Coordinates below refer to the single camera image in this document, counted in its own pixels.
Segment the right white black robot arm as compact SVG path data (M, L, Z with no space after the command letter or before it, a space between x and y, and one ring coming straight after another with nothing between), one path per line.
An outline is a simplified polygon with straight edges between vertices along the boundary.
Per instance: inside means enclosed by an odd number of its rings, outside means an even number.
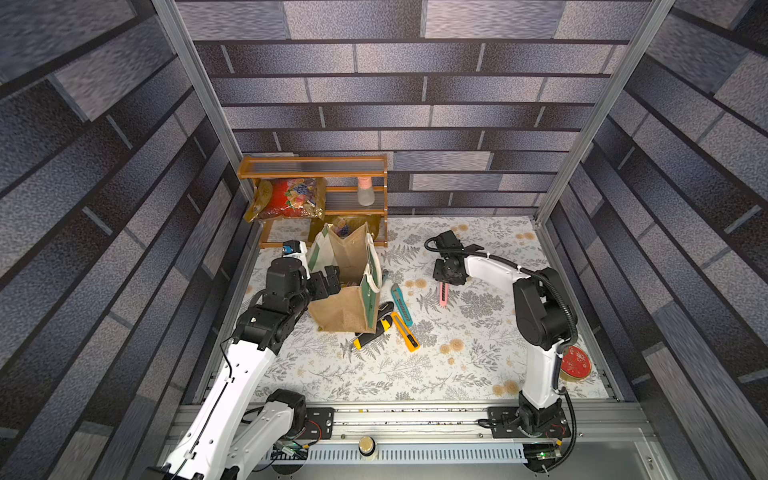
M578 339L578 319L561 293L559 273L530 270L479 245L464 246L450 230L427 239L424 247L440 255L433 270L436 281L462 286L472 278L513 296L517 329L528 348L518 409L506 423L529 437L543 435L562 413L567 392L559 386L560 367Z

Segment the burlap green Christmas tote bag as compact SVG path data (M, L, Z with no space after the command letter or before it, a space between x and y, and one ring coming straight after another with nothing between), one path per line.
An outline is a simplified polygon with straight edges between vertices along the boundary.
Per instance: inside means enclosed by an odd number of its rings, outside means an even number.
M340 237L326 224L308 252L312 274L322 276L321 289L308 307L325 332L373 333L376 330L382 268L374 236L366 224Z

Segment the teal utility knife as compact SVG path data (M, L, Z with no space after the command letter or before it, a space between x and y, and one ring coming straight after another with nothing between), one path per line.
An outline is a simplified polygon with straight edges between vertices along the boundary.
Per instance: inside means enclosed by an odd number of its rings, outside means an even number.
M411 327L413 325L413 319L410 314L410 311L407 307L407 304L405 302L402 290L400 286L397 283L394 283L391 287L391 296L392 300L400 314L400 317L402 318L404 324L407 327Z

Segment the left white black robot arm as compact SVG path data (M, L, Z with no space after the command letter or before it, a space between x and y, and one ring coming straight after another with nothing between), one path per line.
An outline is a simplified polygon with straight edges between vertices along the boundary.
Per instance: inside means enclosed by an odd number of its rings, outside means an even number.
M257 417L242 423L253 393L285 340L314 300L306 245L288 241L267 270L266 286L241 314L227 339L225 365L177 447L144 479L245 479L276 443L307 424L303 395L279 389Z

